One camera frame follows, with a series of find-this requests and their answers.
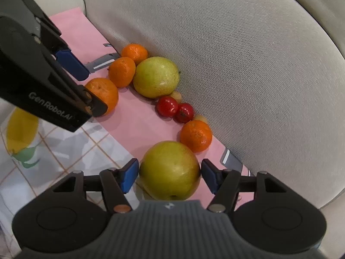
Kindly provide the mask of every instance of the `red fruit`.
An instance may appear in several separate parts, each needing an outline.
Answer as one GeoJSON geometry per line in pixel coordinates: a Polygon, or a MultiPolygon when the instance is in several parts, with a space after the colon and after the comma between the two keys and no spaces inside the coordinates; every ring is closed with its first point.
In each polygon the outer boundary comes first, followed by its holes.
{"type": "Polygon", "coordinates": [[[163,117],[173,117],[177,112],[178,103],[171,96],[163,96],[158,100],[156,109],[163,117]]]}
{"type": "Polygon", "coordinates": [[[189,103],[181,103],[178,105],[178,109],[175,115],[176,120],[179,123],[186,123],[194,118],[194,110],[189,103]]]}

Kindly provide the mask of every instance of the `green fruit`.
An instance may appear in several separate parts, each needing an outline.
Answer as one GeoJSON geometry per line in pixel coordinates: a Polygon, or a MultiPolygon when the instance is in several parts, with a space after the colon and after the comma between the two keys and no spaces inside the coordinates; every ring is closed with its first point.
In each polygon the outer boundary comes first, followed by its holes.
{"type": "Polygon", "coordinates": [[[133,85],[139,94],[156,98],[172,93],[179,80],[175,63],[164,57],[150,57],[137,66],[133,85]]]}
{"type": "Polygon", "coordinates": [[[139,175],[144,189],[154,199],[185,200],[199,185],[200,167],[187,146],[162,141],[146,152],[139,175]]]}

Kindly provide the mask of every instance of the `white logo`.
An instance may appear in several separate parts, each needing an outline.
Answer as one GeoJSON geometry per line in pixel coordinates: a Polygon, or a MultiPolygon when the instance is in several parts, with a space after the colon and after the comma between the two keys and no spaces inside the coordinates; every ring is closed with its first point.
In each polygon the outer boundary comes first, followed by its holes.
{"type": "Polygon", "coordinates": [[[169,202],[168,204],[165,205],[165,207],[166,207],[167,209],[172,209],[174,206],[175,206],[175,205],[174,205],[173,203],[171,203],[171,202],[169,202]]]}
{"type": "Polygon", "coordinates": [[[58,107],[51,104],[50,101],[46,101],[40,97],[37,96],[35,92],[31,92],[29,94],[29,98],[37,102],[38,104],[41,104],[43,107],[46,107],[49,111],[52,111],[53,113],[56,113],[60,115],[61,117],[70,120],[73,116],[70,114],[65,114],[65,111],[60,110],[58,107]]]}

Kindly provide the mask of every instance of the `yellow lemon print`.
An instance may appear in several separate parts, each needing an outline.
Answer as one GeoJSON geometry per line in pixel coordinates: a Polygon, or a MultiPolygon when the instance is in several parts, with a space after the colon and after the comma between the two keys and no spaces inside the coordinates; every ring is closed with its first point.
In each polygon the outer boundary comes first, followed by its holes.
{"type": "Polygon", "coordinates": [[[15,108],[7,124],[7,149],[17,154],[26,148],[35,138],[38,128],[38,117],[15,108]]]}

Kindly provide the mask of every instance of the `sofa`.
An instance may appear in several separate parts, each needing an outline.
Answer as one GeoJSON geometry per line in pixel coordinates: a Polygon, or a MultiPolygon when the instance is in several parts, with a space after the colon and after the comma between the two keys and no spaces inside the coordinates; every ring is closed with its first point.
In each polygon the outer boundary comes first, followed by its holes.
{"type": "Polygon", "coordinates": [[[173,60],[214,135],[321,209],[325,256],[345,252],[345,0],[35,1],[173,60]]]}

